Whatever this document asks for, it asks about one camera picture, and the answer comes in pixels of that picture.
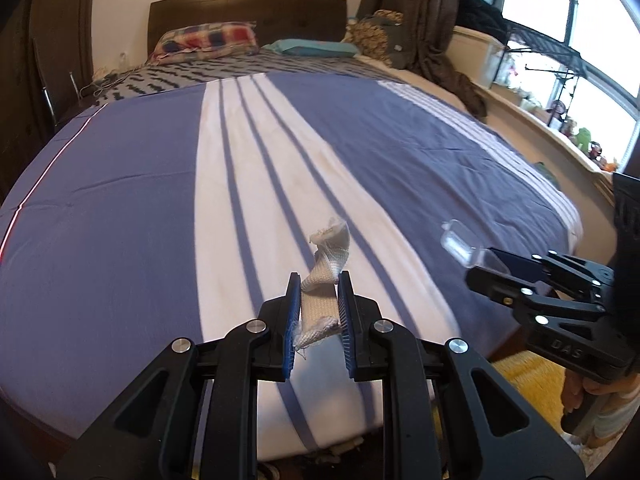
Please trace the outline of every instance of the dark wooden headboard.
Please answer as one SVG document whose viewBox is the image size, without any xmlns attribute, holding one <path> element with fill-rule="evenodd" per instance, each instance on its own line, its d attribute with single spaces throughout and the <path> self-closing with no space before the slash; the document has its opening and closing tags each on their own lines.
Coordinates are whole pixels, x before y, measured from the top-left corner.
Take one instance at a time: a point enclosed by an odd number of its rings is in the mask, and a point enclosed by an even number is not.
<svg viewBox="0 0 640 480">
<path fill-rule="evenodd" d="M 174 28 L 213 22 L 256 22 L 260 45 L 285 38 L 340 41 L 347 0 L 161 0 L 151 3 L 146 49 Z"/>
</svg>

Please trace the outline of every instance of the blue and white blanket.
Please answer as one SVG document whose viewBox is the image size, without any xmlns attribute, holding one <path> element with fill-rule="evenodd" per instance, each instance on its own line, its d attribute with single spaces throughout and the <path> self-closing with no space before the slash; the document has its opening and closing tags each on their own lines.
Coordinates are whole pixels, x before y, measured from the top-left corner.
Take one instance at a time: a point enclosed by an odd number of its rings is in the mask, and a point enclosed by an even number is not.
<svg viewBox="0 0 640 480">
<path fill-rule="evenodd" d="M 313 265 L 308 235 L 344 218 L 357 294 L 421 338 L 484 354 L 509 309 L 466 289 L 440 246 L 570 252 L 576 208 L 498 135 L 411 86 L 278 73 L 91 108 L 0 209 L 0 386 L 78 436 L 173 338 L 221 338 Z M 258 388 L 262 458 L 379 425 L 379 384 L 350 381 L 334 336 Z"/>
</svg>

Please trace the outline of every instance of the metal bolt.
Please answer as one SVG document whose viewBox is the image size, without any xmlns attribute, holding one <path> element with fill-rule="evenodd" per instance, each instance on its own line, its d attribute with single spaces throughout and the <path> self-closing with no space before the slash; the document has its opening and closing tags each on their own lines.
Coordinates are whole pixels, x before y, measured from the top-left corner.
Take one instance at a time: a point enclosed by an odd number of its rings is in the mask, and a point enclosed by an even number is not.
<svg viewBox="0 0 640 480">
<path fill-rule="evenodd" d="M 176 339 L 171 343 L 171 350 L 177 354 L 184 354 L 189 348 L 191 348 L 191 341 L 184 337 Z"/>
<path fill-rule="evenodd" d="M 386 333 L 391 332 L 394 329 L 394 324 L 388 319 L 379 319 L 373 324 L 373 328 L 378 332 Z"/>
<path fill-rule="evenodd" d="M 267 328 L 267 324 L 261 319 L 252 319 L 246 324 L 246 329 L 252 334 L 259 334 Z"/>
<path fill-rule="evenodd" d="M 449 341 L 449 349 L 454 354 L 463 354 L 469 350 L 469 345 L 466 344 L 466 341 L 462 341 L 462 339 L 452 339 Z"/>
</svg>

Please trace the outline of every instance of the brown curtain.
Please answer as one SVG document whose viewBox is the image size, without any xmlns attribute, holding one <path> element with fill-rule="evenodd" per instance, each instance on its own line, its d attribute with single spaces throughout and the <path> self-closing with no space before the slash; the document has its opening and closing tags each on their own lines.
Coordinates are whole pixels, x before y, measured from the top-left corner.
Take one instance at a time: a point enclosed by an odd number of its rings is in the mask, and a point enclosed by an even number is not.
<svg viewBox="0 0 640 480">
<path fill-rule="evenodd" d="M 445 54 L 456 24 L 458 0 L 362 0 L 358 17 L 378 9 L 404 14 L 409 70 L 457 95 L 469 113 L 484 119 L 484 101 L 469 78 L 453 69 Z"/>
</svg>

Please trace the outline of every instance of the teal pillow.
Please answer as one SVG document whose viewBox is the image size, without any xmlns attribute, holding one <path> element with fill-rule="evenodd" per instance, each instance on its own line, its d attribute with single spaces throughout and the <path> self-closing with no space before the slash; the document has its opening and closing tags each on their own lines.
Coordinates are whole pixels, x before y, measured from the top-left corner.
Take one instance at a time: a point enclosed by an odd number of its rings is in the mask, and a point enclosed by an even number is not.
<svg viewBox="0 0 640 480">
<path fill-rule="evenodd" d="M 313 40 L 278 40 L 263 48 L 285 56 L 353 57 L 359 54 L 353 43 Z"/>
</svg>

